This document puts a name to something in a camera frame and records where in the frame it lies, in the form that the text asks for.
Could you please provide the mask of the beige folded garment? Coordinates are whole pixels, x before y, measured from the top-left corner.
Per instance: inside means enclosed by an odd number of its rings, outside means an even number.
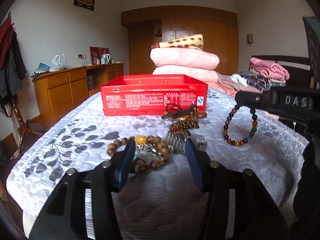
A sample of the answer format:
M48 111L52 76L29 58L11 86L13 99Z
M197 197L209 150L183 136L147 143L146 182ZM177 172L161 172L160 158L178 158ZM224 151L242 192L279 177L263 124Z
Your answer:
M224 93L233 97L235 97L236 93L239 91L250 91L249 87L244 87L241 84L232 81L231 79L225 79L223 77L219 77L217 79L217 84Z

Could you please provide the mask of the wooden coat stand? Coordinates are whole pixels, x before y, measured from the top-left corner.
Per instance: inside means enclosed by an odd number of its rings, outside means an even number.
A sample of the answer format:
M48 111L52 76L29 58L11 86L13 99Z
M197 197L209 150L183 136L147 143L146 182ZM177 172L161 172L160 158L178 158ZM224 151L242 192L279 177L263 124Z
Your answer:
M43 135L43 133L39 132L39 131L32 130L30 127L28 127L28 125L26 124L26 122L23 120L23 118L21 116L21 112L18 109L17 104L18 104L18 97L15 95L11 99L11 107L12 107L12 111L14 112L14 117L16 117L18 123L20 124L20 131L18 131L18 133L20 135L20 139L17 144L17 153L21 154L21 152L23 150L23 142L24 142L24 139L27 135L32 134L32 135L41 137Z

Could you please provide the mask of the dark wooden headboard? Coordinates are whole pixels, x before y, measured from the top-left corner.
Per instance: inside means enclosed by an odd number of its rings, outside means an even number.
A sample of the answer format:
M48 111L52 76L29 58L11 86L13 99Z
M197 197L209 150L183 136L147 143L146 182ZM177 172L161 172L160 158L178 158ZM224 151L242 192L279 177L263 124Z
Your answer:
M311 70L310 61L306 57L281 55L255 55L252 57L278 63L289 72L290 78L287 81L271 79L272 81L285 82L287 87L313 87L314 74Z

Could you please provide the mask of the pink folded jacket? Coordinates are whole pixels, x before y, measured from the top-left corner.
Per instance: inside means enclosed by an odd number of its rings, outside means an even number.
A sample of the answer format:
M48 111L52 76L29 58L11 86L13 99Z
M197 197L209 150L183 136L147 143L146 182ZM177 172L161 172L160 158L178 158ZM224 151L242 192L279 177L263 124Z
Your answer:
M290 78L289 72L278 63L256 57L250 58L250 63L252 68L264 78L278 81L287 81Z

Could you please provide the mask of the lower pink folded quilt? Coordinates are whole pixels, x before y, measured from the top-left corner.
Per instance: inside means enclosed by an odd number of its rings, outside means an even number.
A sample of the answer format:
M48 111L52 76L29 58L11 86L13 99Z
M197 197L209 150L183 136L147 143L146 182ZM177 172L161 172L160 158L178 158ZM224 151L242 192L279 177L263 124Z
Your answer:
M186 75L202 82L217 83L218 75L214 70L190 68L176 65L156 67L153 75Z

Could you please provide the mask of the red photo frames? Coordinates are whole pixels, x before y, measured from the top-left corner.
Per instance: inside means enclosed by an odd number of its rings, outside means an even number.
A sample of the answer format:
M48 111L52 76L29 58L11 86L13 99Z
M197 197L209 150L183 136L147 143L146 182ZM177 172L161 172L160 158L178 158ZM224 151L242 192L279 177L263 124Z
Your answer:
M103 58L104 54L109 54L110 50L106 47L93 47L89 48L91 64L98 64L99 61Z

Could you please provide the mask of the blue folded cloth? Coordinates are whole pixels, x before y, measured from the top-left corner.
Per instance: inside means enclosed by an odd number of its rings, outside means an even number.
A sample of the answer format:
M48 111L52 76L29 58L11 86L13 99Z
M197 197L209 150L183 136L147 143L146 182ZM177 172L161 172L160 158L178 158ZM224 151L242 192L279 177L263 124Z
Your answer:
M49 72L50 72L50 66L40 62L38 68L33 72L33 74L30 77L34 79L37 76L40 76L42 74L46 74Z

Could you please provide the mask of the silver metal watch band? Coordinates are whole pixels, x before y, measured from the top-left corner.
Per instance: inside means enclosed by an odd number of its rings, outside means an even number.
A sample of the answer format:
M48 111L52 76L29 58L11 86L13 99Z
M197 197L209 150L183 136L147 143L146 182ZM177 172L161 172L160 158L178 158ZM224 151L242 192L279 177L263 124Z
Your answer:
M207 149L207 142L201 139L198 135L187 135L185 132L168 132L165 136L165 142L171 146L173 152L185 154L185 142L190 139L193 141L197 150L205 151Z

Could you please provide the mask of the hanging dark coats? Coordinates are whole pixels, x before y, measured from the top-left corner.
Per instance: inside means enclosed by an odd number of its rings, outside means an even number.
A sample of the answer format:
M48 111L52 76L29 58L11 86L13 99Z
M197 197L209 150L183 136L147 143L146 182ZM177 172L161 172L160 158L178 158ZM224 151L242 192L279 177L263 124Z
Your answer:
M1 24L1 106L8 104L22 88L26 69L11 17Z

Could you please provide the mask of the white cloth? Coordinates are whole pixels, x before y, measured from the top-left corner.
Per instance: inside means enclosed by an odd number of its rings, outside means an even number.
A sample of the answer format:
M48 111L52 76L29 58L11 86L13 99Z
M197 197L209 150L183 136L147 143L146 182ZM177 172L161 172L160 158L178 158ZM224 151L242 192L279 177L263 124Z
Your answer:
M238 84L241 84L244 87L248 86L247 80L244 77L242 77L241 75L239 75L239 74L232 74L232 75L229 76L229 78L232 81L234 81L234 82L236 82Z

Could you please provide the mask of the wall switch box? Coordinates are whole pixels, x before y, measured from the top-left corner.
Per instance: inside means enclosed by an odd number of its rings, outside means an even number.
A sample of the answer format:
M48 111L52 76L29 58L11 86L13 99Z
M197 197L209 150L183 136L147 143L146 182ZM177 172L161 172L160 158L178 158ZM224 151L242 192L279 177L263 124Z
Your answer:
M252 44L253 43L253 35L252 34L247 34L247 43Z

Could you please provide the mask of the upper pink folded quilt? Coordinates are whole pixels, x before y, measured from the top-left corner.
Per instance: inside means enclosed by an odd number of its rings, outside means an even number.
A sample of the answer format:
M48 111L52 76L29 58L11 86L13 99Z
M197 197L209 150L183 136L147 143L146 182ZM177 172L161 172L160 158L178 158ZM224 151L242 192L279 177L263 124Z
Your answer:
M215 54L185 48L155 48L150 52L150 59L156 67L175 65L206 70L215 70L220 63Z

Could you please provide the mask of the wooden bead bracelet amber stone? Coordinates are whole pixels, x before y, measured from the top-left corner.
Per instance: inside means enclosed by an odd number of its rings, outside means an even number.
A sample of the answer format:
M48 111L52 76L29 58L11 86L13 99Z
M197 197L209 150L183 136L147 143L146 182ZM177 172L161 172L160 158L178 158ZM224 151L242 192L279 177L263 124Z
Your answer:
M157 170L166 165L173 150L160 137L153 135L139 135L136 137L117 139L107 147L107 154L112 157L118 152L118 148L126 146L133 140L136 143L135 156L131 164L131 174L148 173L150 170Z

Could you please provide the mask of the pink folded quilt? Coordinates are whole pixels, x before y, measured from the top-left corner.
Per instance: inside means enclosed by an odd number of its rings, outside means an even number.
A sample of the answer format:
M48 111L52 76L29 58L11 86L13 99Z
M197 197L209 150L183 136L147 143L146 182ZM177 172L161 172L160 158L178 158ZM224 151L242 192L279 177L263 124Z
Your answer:
M218 75L214 70L190 68L176 65L156 67L153 75L186 75L202 82L217 83Z
M156 67L175 65L206 70L215 70L220 63L215 54L185 48L155 48L150 52L150 59Z

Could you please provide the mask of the wooden sideboard cabinet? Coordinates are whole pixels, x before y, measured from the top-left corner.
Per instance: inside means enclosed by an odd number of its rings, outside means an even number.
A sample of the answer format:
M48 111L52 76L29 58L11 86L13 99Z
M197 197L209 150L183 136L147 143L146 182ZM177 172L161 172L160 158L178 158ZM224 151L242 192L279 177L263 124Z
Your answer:
M124 75L124 64L96 64L49 72L33 79L40 123L51 127L102 85Z

